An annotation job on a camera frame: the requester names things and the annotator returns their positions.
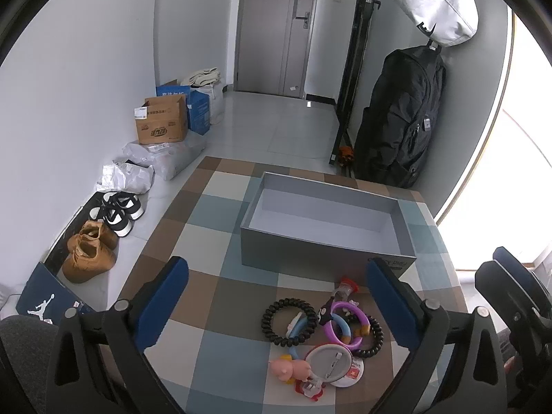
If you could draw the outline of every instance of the black and white sneaker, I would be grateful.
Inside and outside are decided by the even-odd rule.
[[[132,230],[132,222],[121,207],[114,204],[107,204],[104,201],[100,207],[90,210],[90,219],[97,221],[103,219],[118,237],[126,237]]]
[[[133,221],[136,221],[144,214],[144,208],[140,203],[140,199],[133,193],[125,191],[105,193],[103,199],[107,205],[117,205],[120,207]]]

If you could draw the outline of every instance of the purple ring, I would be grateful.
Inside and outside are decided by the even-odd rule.
[[[344,301],[334,302],[332,304],[331,309],[330,309],[330,313],[333,313],[333,311],[337,308],[346,308],[346,309],[348,309],[349,311],[351,311],[352,313],[357,315],[358,320],[361,322],[362,326],[370,326],[370,322],[368,321],[368,317],[356,305],[353,305],[353,304],[350,304],[349,302],[344,302]],[[344,344],[343,342],[341,342],[338,339],[338,337],[336,336],[336,332],[333,331],[332,322],[327,322],[324,325],[324,333],[326,334],[327,338],[331,342],[333,342],[335,344],[343,345],[343,347],[349,349],[350,351],[356,350],[361,346],[361,342],[362,342],[362,337],[361,336],[355,338],[354,341],[351,344]]]

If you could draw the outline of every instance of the gray door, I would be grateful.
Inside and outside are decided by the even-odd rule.
[[[242,0],[235,89],[301,98],[315,0]]]

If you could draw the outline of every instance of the black backpack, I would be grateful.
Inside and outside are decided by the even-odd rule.
[[[385,58],[354,145],[357,179],[409,188],[420,175],[446,77],[441,47],[430,45]]]

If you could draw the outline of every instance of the metal screw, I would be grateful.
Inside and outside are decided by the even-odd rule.
[[[129,301],[128,300],[118,300],[115,302],[115,305],[113,305],[115,308],[115,311],[125,311],[129,307]]]
[[[429,309],[432,309],[433,311],[441,308],[441,304],[439,303],[439,301],[435,300],[434,298],[427,299],[425,304]]]
[[[489,315],[489,311],[484,306],[478,306],[477,307],[477,313],[481,317],[487,317]]]
[[[76,314],[77,314],[77,309],[74,306],[65,310],[65,317],[67,319],[70,319],[71,317],[76,316]]]

